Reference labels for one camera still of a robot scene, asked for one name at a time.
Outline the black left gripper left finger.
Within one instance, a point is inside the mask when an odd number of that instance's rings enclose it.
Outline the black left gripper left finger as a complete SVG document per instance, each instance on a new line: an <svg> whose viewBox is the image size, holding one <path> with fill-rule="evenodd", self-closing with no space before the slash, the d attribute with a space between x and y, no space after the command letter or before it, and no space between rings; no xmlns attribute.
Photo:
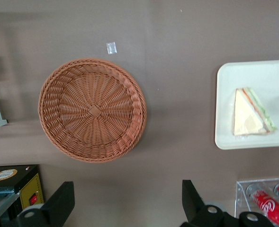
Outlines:
<svg viewBox="0 0 279 227"><path fill-rule="evenodd" d="M64 182L39 209L24 211L0 227L62 227L74 209L74 183Z"/></svg>

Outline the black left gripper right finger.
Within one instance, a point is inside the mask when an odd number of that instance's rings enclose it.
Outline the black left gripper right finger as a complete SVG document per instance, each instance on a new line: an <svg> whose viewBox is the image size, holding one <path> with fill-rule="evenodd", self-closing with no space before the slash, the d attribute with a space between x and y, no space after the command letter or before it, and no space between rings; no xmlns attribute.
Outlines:
<svg viewBox="0 0 279 227"><path fill-rule="evenodd" d="M182 206L187 218L183 227L272 227L273 224L257 212L242 212L234 218L215 205L206 205L191 180L182 181Z"/></svg>

